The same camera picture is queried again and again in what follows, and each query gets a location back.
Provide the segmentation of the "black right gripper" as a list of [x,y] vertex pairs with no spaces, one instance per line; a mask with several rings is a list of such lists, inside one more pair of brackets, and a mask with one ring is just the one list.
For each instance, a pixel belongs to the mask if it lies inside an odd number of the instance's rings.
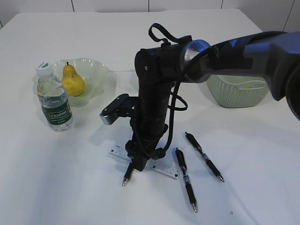
[[163,148],[157,148],[160,138],[165,134],[168,98],[160,100],[129,98],[132,105],[130,126],[132,139],[126,143],[126,151],[132,159],[134,169],[142,172],[149,159],[161,159],[166,155]]

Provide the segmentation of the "blue grey right robot arm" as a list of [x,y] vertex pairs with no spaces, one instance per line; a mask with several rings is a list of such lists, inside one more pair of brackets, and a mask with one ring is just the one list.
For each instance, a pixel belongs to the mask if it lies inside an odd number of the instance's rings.
[[175,38],[162,25],[153,27],[164,38],[161,46],[140,49],[134,61],[139,82],[126,144],[134,169],[149,159],[163,158],[173,138],[176,96],[181,83],[203,83],[212,75],[253,76],[265,79],[275,100],[286,98],[300,115],[300,34],[267,31],[210,45],[191,36]]

